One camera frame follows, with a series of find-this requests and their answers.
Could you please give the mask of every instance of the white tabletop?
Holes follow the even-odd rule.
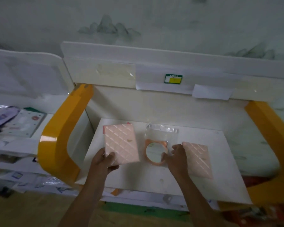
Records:
[[[125,124],[134,126],[140,154],[139,163],[121,165],[107,176],[105,186],[143,192],[183,195],[176,180],[166,166],[153,166],[142,155],[146,123],[117,119],[101,119],[93,141],[87,151],[76,183],[84,184],[91,160],[104,147],[103,125]],[[227,202],[251,203],[250,197],[222,131],[174,126],[179,129],[177,143],[183,141],[208,146],[213,179],[191,176],[206,199]]]

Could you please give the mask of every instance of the cat ear mirror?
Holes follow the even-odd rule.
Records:
[[[168,153],[166,141],[145,141],[144,155],[149,163],[156,166],[163,165],[164,162],[161,162],[163,152]]]

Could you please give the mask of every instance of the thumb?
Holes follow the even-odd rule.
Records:
[[[167,153],[165,153],[165,152],[163,152],[161,156],[162,156],[161,162],[162,162],[162,161],[168,162],[169,159],[170,159],[170,156],[169,156]]]
[[[111,166],[111,164],[113,163],[115,159],[115,153],[114,152],[111,152],[104,160],[103,160],[103,163],[109,167]]]

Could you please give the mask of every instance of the quilted notebook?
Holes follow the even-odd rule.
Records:
[[[115,152],[112,166],[139,162],[139,152],[133,125],[118,124],[104,126],[105,155]]]
[[[187,142],[182,144],[187,156],[188,173],[192,176],[212,179],[207,146]]]

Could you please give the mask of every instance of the hand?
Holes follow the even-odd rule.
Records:
[[[98,200],[102,196],[107,175],[119,168],[119,166],[110,166],[115,157],[114,152],[110,153],[107,157],[104,154],[105,148],[101,148],[95,154],[83,187],[83,189],[90,191],[90,193],[94,193]]]
[[[171,151],[172,156],[162,153],[162,160],[168,165],[168,168],[174,178],[185,178],[188,176],[187,157],[185,150],[181,144],[173,145],[174,150]]]

